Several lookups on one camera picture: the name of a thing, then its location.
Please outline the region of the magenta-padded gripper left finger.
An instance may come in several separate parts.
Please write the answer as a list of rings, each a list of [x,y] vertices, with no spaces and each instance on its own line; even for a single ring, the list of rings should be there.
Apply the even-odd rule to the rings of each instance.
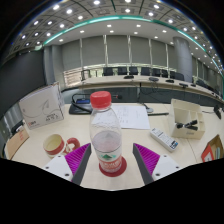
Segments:
[[[43,169],[80,185],[91,155],[91,144],[85,144],[66,156],[57,155]]]

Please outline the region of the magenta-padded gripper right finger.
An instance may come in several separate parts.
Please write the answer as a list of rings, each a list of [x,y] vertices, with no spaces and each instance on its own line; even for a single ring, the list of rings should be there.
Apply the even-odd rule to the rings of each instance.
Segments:
[[[159,155],[137,143],[133,144],[133,154],[145,185],[181,170],[169,155]]]

